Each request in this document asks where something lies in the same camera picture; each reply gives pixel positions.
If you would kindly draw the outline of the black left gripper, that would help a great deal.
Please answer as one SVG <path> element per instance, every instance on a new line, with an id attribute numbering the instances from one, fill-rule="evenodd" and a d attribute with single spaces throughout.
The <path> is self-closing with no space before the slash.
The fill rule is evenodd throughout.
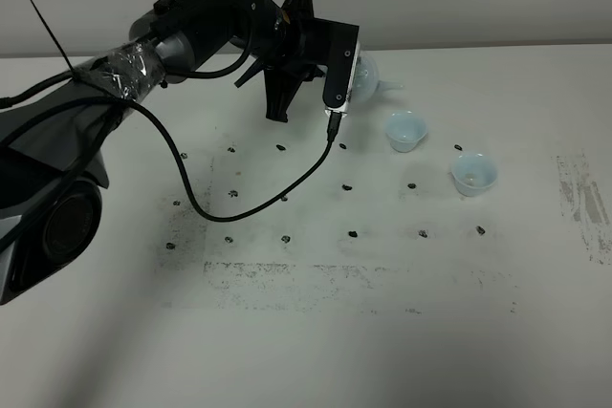
<path id="1" fill-rule="evenodd" d="M 305 20 L 315 17 L 313 0 L 252 2 L 254 37 L 250 55 L 254 62 L 235 82 L 242 86 L 257 74 L 264 75 L 266 118 L 286 122 L 287 110 L 304 81 L 322 75 L 317 65 L 303 57 Z"/>

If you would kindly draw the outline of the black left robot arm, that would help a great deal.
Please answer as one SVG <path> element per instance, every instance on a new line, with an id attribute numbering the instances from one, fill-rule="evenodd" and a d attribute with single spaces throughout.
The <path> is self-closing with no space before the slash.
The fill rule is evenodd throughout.
<path id="1" fill-rule="evenodd" d="M 266 116 L 282 122 L 303 82 L 329 76 L 335 28 L 313 0 L 158 0 L 126 44 L 3 98 L 2 302 L 91 244 L 109 184 L 101 146 L 155 88 L 262 74 Z"/>

